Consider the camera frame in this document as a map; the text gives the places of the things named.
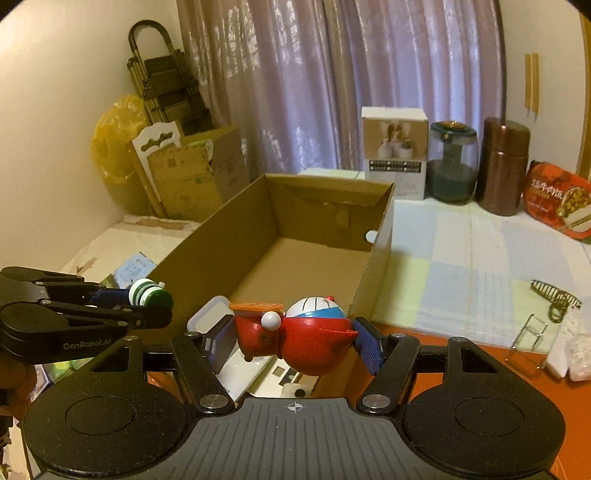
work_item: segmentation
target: product box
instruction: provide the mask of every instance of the product box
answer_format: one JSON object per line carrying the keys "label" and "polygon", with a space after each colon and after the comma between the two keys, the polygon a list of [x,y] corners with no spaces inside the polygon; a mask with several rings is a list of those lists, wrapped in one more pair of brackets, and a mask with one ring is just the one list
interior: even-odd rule
{"label": "product box", "polygon": [[181,137],[148,163],[170,218],[203,222],[249,184],[242,139],[235,128]]}
{"label": "product box", "polygon": [[525,179],[527,213],[576,240],[591,240],[591,183],[551,163],[534,164]]}
{"label": "product box", "polygon": [[397,198],[423,200],[429,131],[425,112],[364,106],[361,116],[365,177],[394,182]]}

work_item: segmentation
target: orange table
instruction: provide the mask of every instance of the orange table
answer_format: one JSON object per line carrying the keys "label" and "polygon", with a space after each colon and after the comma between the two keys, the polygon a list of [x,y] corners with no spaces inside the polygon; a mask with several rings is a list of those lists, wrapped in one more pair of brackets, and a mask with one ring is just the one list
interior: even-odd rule
{"label": "orange table", "polygon": [[[447,339],[415,332],[404,331],[386,325],[377,325],[385,335],[394,332],[409,333],[421,340],[424,345],[447,345]],[[496,347],[482,347],[487,353],[504,363],[507,349]],[[543,356],[529,354],[532,359],[541,361]],[[357,360],[347,384],[345,395],[353,402],[357,402],[373,377]],[[523,377],[531,385],[541,391],[560,409],[566,421],[566,438],[552,468],[552,473],[560,480],[590,480],[591,479],[591,381],[570,382],[557,381],[546,374],[535,380]],[[442,374],[419,374],[412,396],[439,385]]]}

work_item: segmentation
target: red toy figure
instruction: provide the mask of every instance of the red toy figure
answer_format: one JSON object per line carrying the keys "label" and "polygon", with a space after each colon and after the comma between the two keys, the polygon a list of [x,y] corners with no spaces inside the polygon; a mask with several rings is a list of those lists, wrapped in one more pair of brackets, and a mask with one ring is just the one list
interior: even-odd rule
{"label": "red toy figure", "polygon": [[279,358],[279,328],[283,316],[283,305],[279,303],[231,303],[234,322],[238,331],[238,346],[244,360],[252,361],[256,356],[276,355]]}
{"label": "red toy figure", "polygon": [[357,332],[331,297],[308,297],[282,315],[283,305],[231,304],[238,345],[246,361],[276,355],[305,375],[319,377],[337,368]]}

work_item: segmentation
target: cardboard box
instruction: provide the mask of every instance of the cardboard box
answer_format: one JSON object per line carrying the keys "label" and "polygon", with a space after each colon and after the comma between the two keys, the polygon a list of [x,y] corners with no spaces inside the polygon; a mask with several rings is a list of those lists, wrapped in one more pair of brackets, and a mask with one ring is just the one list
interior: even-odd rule
{"label": "cardboard box", "polygon": [[181,137],[148,158],[170,218],[203,222],[249,184],[242,139],[235,128]]}
{"label": "cardboard box", "polygon": [[[164,330],[137,330],[149,342],[184,332],[216,295],[282,303],[333,295],[349,318],[372,318],[388,264],[394,201],[391,184],[309,176],[260,177],[214,213],[150,274],[174,297]],[[373,245],[367,231],[377,230]],[[353,349],[315,395],[339,395]]]}
{"label": "cardboard box", "polygon": [[396,197],[425,198],[429,122],[418,108],[363,107],[366,178],[396,184]]}

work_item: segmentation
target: glass jar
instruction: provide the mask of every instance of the glass jar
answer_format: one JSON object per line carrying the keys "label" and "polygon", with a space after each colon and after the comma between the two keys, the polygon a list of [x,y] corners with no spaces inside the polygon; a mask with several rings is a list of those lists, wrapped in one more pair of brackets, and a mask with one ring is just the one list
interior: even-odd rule
{"label": "glass jar", "polygon": [[478,139],[473,128],[455,121],[431,125],[427,188],[433,197],[446,203],[469,200],[476,186],[478,163]]}

